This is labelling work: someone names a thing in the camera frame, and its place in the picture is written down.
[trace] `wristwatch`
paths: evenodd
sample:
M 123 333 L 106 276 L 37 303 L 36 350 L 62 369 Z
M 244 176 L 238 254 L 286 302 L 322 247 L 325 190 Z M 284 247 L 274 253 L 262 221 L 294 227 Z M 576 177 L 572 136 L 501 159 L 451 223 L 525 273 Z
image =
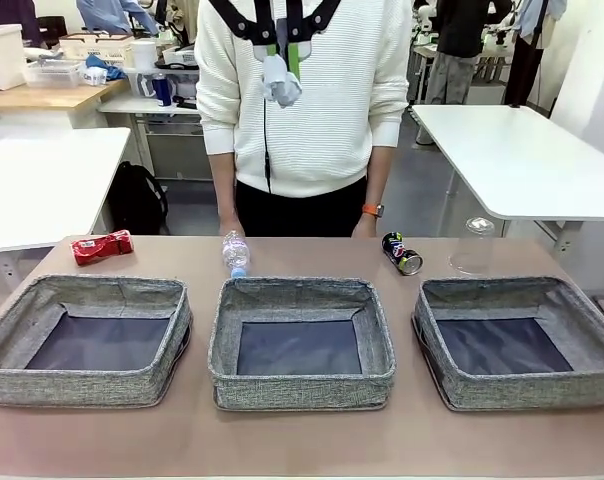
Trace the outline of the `wristwatch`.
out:
M 362 213 L 368 213 L 376 218 L 382 218 L 382 215 L 384 215 L 384 205 L 363 205 Z

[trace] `white shirt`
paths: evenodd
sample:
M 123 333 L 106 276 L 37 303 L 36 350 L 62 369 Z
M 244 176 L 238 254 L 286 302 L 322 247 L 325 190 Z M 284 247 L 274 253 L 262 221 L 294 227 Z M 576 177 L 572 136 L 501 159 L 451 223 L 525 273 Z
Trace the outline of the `white shirt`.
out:
M 231 0 L 255 20 L 252 0 Z M 286 0 L 273 0 L 274 18 Z M 310 15 L 320 0 L 304 0 Z M 267 102 L 271 188 L 309 197 L 364 175 L 372 146 L 397 146 L 407 106 L 412 0 L 342 0 L 300 64 L 302 96 L 291 107 Z M 208 0 L 200 2 L 195 54 L 198 110 L 210 155 L 235 152 L 238 181 L 267 191 L 262 64 L 234 37 Z

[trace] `black backpack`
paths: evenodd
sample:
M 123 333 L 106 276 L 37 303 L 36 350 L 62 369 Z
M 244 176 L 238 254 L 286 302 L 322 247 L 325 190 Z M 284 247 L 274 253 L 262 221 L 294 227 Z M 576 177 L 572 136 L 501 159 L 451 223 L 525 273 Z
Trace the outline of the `black backpack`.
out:
M 166 195 L 155 177 L 130 162 L 118 167 L 107 198 L 115 230 L 132 235 L 158 235 L 169 213 Z

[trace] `person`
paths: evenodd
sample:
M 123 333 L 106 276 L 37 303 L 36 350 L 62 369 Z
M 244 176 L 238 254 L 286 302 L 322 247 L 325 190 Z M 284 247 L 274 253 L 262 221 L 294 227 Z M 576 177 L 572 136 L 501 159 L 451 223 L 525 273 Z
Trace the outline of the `person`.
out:
M 550 0 L 542 21 L 538 44 L 533 47 L 533 33 L 538 24 L 542 0 L 523 0 L 516 23 L 515 50 L 509 81 L 504 92 L 504 104 L 522 105 L 531 94 L 544 49 L 551 44 L 555 24 L 566 12 L 567 0 Z
M 131 14 L 151 34 L 159 33 L 151 16 L 136 0 L 76 0 L 84 25 L 89 30 L 108 33 L 131 33 L 127 13 Z
M 44 47 L 33 0 L 3 0 L 0 2 L 0 25 L 22 25 L 22 40 L 30 47 Z
M 490 3 L 491 0 L 438 0 L 434 26 L 440 38 L 426 90 L 427 104 L 466 103 L 477 56 L 482 52 L 484 25 L 500 23 L 513 6 L 511 0 L 493 0 L 495 13 L 489 14 Z M 434 142 L 420 128 L 416 144 L 429 146 Z
M 246 3 L 235 5 L 250 17 Z M 300 3 L 308 16 L 321 1 Z M 287 4 L 274 0 L 273 17 L 286 18 Z M 197 103 L 220 234 L 376 235 L 408 105 L 411 17 L 411 0 L 342 0 L 299 64 L 300 98 L 281 108 L 265 100 L 251 42 L 200 1 Z

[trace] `clear plastic cup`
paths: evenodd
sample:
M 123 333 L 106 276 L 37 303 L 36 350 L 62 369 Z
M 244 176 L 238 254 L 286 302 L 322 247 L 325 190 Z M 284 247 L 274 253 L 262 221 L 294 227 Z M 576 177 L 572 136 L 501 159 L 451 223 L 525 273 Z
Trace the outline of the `clear plastic cup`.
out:
M 463 273 L 481 275 L 491 266 L 495 225 L 481 217 L 466 222 L 464 235 L 449 259 L 451 266 Z

